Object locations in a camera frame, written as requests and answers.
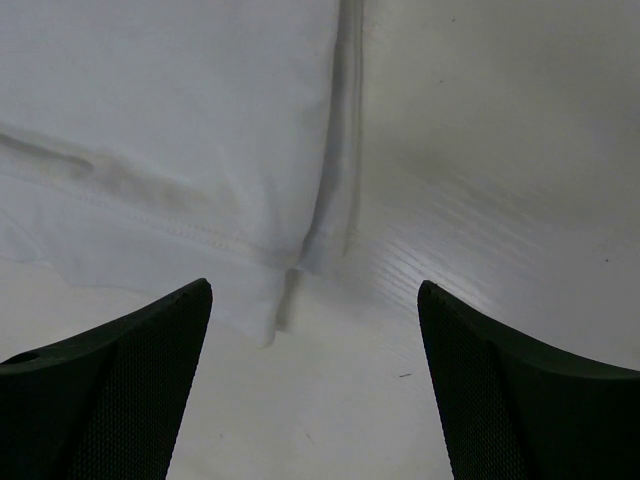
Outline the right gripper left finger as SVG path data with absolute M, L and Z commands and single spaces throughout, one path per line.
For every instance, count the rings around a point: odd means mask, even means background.
M 2 478 L 166 478 L 211 307 L 198 279 L 3 361 Z

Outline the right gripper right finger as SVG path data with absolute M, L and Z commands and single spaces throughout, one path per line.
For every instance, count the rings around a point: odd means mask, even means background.
M 454 478 L 638 478 L 638 371 L 545 344 L 431 281 L 417 306 Z

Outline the white skirt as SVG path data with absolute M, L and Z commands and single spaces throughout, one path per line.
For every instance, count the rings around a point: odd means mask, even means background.
M 5 1 L 1 255 L 274 340 L 293 269 L 343 254 L 360 177 L 359 1 Z

